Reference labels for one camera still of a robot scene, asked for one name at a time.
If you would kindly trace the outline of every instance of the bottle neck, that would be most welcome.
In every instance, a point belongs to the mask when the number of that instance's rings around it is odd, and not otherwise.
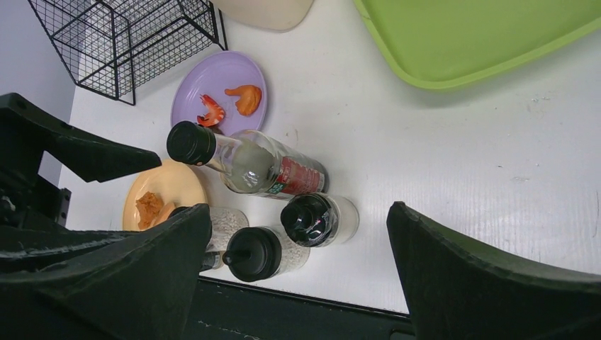
[[[242,142],[219,134],[215,134],[215,141],[217,142],[215,153],[206,166],[222,174],[231,175],[234,154]]]

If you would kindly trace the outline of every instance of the green tray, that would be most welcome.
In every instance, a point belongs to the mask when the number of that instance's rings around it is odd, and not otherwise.
[[[393,71],[431,90],[507,71],[601,28],[601,0],[354,1]]]

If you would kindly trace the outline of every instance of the wire basket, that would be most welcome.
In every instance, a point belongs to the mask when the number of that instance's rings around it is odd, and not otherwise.
[[[29,0],[73,82],[135,105],[135,88],[212,44],[228,48],[207,0]]]

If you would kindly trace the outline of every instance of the shrimp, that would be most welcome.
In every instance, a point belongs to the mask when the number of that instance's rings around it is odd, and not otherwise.
[[[213,125],[217,125],[223,118],[225,117],[225,111],[215,102],[210,96],[203,94],[201,96],[201,101],[204,106],[208,109],[208,112],[205,115],[197,115],[196,121],[198,124],[209,127]]]

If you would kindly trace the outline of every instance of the tabletop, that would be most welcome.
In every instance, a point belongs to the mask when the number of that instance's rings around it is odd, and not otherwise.
[[[322,162],[330,193],[361,216],[348,243],[313,249],[301,270],[256,283],[318,298],[408,312],[386,231],[397,200],[510,253],[601,274],[601,32],[514,71],[450,93],[415,89],[389,69],[352,1],[316,1],[287,33],[228,19],[231,50],[262,68],[263,131]],[[191,57],[137,90],[128,106],[77,89],[70,123],[167,158],[175,91]],[[229,192],[202,169],[212,205],[251,225],[279,223],[284,202]],[[119,230],[135,176],[84,183],[67,227]],[[226,268],[209,273],[235,281]]]

